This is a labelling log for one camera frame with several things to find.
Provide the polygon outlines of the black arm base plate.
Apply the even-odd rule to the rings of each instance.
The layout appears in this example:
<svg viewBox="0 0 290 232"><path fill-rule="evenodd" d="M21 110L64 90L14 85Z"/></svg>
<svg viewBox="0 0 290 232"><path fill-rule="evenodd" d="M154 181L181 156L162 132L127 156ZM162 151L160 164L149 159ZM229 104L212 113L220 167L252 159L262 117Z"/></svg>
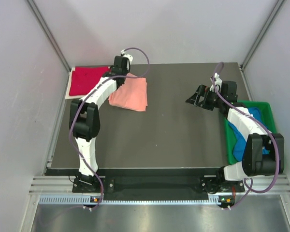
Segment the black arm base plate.
<svg viewBox="0 0 290 232"><path fill-rule="evenodd" d="M193 193L241 193L241 181L224 181L218 177L218 168L128 168L99 169L104 193L114 194L146 190L188 190Z"/></svg>

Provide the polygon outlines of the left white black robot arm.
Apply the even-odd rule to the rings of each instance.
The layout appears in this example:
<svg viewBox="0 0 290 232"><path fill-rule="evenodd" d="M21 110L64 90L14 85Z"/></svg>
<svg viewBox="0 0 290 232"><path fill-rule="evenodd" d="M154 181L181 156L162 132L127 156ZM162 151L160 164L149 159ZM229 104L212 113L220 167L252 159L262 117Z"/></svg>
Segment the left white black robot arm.
<svg viewBox="0 0 290 232"><path fill-rule="evenodd" d="M129 70L127 64L112 65L110 70L98 75L85 96L73 100L70 105L69 140L76 141L73 147L80 160L79 173L84 179L83 186L91 192L100 186L100 180L95 177L98 170L95 143L101 128L99 108L124 84Z"/></svg>

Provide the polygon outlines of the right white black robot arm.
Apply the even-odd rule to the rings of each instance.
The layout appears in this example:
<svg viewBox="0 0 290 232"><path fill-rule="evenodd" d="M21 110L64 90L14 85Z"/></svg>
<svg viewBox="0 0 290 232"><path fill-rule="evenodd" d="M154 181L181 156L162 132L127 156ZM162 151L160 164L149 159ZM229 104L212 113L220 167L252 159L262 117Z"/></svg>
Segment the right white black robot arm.
<svg viewBox="0 0 290 232"><path fill-rule="evenodd" d="M186 100L206 110L219 109L234 134L231 154L236 161L220 168L216 186L221 191L228 191L234 181L254 176L278 176L284 171L283 135L271 131L255 102L238 101L236 91L237 84L233 81L223 82L216 88L200 85Z"/></svg>

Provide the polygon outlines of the salmon pink t shirt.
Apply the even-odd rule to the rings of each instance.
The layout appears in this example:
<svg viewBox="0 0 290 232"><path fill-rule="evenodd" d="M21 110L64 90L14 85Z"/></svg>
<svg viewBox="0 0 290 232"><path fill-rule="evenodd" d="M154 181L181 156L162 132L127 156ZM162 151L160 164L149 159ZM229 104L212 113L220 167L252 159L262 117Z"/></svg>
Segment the salmon pink t shirt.
<svg viewBox="0 0 290 232"><path fill-rule="evenodd" d="M147 104L147 81L144 77L127 74L125 83L109 96L111 106L145 112Z"/></svg>

